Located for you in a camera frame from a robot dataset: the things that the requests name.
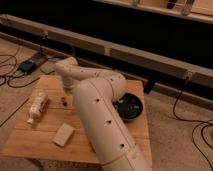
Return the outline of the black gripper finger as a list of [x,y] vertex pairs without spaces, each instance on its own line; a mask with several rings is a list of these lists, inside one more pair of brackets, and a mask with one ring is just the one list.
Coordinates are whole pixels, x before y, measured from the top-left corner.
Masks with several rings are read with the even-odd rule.
[[62,97],[62,104],[63,104],[64,107],[68,106],[68,101],[67,101],[66,97]]

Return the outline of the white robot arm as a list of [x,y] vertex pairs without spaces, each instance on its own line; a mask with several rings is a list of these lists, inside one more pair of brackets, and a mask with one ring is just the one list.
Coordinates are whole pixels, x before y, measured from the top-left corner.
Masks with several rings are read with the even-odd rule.
[[124,96],[126,78],[112,70],[81,67],[74,57],[54,64],[104,171],[153,171],[113,103]]

